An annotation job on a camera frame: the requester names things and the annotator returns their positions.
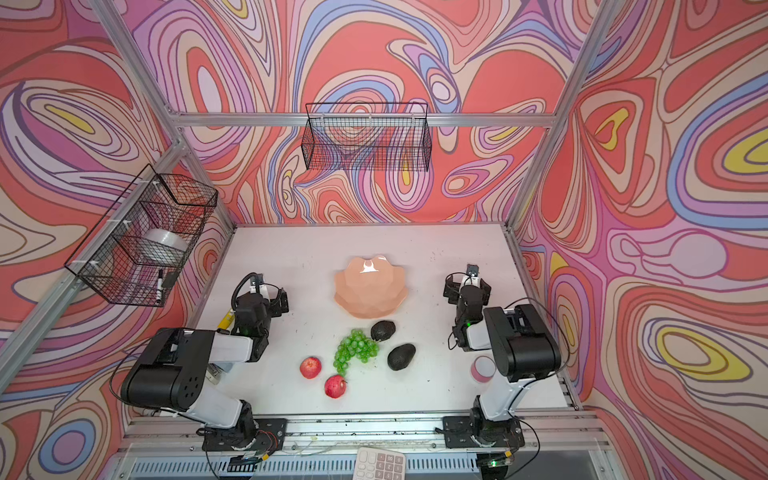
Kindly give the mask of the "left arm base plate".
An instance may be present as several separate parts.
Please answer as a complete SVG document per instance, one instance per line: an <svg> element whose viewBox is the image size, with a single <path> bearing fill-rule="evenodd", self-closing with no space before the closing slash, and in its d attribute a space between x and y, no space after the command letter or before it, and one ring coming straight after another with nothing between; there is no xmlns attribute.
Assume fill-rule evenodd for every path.
<svg viewBox="0 0 768 480"><path fill-rule="evenodd" d="M206 452L272 454L283 448L287 425L286 418L256 418L250 424L239 423L229 429L200 427L196 434L203 439L202 448Z"/></svg>

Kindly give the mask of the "red apple front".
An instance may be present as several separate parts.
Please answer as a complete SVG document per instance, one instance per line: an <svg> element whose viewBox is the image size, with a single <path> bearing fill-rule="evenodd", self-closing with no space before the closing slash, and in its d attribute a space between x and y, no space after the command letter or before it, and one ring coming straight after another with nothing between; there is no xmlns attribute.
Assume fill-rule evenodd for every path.
<svg viewBox="0 0 768 480"><path fill-rule="evenodd" d="M341 375L329 377L324 384L325 395L332 399L342 397L347 389L347 382Z"/></svg>

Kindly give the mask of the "green fake grape bunch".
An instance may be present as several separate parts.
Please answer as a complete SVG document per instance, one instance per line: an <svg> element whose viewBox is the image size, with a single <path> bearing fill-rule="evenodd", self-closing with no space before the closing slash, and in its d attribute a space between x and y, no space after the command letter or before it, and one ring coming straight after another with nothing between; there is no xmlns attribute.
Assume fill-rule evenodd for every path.
<svg viewBox="0 0 768 480"><path fill-rule="evenodd" d="M336 372L344 377L352 361L357 359L361 363L368 363L380 352L378 343L369 337L362 329L352 329L338 344L333 367Z"/></svg>

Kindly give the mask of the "black marker in basket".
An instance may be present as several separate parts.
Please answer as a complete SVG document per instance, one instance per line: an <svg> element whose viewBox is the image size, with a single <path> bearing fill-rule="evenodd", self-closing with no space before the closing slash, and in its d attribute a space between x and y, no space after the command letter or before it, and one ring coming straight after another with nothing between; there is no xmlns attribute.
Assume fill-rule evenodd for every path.
<svg viewBox="0 0 768 480"><path fill-rule="evenodd" d="M160 305L163 303L164 298L164 287L163 287L163 280L164 280L164 270L159 269L157 272L157 279L156 279L156 289L155 289L155 303L157 305Z"/></svg>

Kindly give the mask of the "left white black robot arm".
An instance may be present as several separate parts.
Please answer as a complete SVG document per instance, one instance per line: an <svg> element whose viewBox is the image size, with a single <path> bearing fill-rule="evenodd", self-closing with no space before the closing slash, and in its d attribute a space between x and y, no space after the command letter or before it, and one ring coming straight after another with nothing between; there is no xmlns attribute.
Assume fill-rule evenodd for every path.
<svg viewBox="0 0 768 480"><path fill-rule="evenodd" d="M257 419L251 404L229 396L207 378L211 366L256 363L268 345L271 322L289 312L286 290L259 273L244 276L230 298L232 320L215 330L163 328L148 342L122 381L118 398L199 424L202 450L253 452L257 461L282 449L285 419Z"/></svg>

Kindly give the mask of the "pink tape roll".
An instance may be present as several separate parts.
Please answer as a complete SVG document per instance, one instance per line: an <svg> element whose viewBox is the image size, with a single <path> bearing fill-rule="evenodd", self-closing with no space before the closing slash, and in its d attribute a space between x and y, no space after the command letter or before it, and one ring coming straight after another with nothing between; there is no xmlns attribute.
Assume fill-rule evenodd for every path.
<svg viewBox="0 0 768 480"><path fill-rule="evenodd" d="M497 373L497 368L491 357L480 355L474 359L470 373L475 381L479 383L488 383Z"/></svg>

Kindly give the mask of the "peach scalloped fruit bowl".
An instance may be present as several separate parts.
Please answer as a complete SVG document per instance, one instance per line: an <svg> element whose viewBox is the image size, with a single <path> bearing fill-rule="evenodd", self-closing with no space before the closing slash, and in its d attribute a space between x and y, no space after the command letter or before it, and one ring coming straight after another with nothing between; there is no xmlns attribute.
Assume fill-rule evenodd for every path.
<svg viewBox="0 0 768 480"><path fill-rule="evenodd" d="M381 319L406 300L406 270L382 255L354 257L334 275L334 301L358 319Z"/></svg>

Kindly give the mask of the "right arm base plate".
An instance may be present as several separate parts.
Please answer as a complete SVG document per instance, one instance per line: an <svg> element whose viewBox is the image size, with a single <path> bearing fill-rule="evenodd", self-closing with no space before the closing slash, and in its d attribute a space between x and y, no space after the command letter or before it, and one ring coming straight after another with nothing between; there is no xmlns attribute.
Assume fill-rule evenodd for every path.
<svg viewBox="0 0 768 480"><path fill-rule="evenodd" d="M517 451L526 444L520 422L515 418L490 421L471 415L444 416L442 426L437 430L449 449L505 448Z"/></svg>

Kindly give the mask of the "silver tape roll in basket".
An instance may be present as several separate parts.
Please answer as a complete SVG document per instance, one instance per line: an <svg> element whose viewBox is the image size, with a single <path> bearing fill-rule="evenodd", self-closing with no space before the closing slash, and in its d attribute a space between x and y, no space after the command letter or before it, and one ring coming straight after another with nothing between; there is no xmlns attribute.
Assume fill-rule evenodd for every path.
<svg viewBox="0 0 768 480"><path fill-rule="evenodd" d="M153 228L147 231L139 244L142 257L158 265L170 265L182 260L188 243L176 233Z"/></svg>

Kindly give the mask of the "red apple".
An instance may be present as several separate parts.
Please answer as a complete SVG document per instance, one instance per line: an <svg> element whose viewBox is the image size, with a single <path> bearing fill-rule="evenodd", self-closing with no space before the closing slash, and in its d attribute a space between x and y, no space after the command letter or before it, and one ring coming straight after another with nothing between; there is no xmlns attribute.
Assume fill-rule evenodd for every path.
<svg viewBox="0 0 768 480"><path fill-rule="evenodd" d="M342 397L347 389L347 382L341 375L329 377L324 384L325 395L332 399Z"/></svg>
<svg viewBox="0 0 768 480"><path fill-rule="evenodd" d="M307 357L301 362L299 370L305 379L314 379L322 372L322 362L317 357Z"/></svg>

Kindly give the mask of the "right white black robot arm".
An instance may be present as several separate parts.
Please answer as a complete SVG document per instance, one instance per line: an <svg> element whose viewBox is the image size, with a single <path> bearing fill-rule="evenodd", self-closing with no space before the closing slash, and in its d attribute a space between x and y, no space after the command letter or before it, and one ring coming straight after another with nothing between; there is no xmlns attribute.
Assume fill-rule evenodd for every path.
<svg viewBox="0 0 768 480"><path fill-rule="evenodd" d="M491 286L473 269L446 276L443 296L456 307L448 346L491 354L489 386L466 416L446 416L438 429L449 449L516 450L524 444L516 409L535 383L563 366L560 347L531 299L508 307L489 305Z"/></svg>

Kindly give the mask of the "white pink calculator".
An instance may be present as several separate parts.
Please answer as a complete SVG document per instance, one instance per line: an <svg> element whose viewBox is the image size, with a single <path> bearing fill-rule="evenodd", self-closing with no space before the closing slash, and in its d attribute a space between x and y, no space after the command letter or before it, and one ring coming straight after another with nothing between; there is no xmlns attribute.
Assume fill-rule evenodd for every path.
<svg viewBox="0 0 768 480"><path fill-rule="evenodd" d="M402 453L361 447L357 450L353 478L362 480L403 480L406 474L406 456Z"/></svg>

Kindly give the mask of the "dark avocado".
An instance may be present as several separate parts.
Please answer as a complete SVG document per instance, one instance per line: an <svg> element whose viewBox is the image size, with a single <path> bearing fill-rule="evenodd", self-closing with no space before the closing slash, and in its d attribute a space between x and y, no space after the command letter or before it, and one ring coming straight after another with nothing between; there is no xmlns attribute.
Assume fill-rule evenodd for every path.
<svg viewBox="0 0 768 480"><path fill-rule="evenodd" d="M392 371L401 371L407 368L416 354L414 344L405 343L393 348L387 356L387 365Z"/></svg>
<svg viewBox="0 0 768 480"><path fill-rule="evenodd" d="M375 342L382 342L390 339L396 332L397 327L393 321L380 320L370 329L370 337Z"/></svg>

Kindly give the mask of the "yellow glue stick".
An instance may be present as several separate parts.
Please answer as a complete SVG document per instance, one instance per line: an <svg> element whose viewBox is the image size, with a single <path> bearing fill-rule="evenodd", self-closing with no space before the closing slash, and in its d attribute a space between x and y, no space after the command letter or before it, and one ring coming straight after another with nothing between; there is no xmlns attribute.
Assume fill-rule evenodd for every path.
<svg viewBox="0 0 768 480"><path fill-rule="evenodd" d="M230 310L219 322L217 329L223 330L223 331L229 331L234 323L235 315L232 310Z"/></svg>

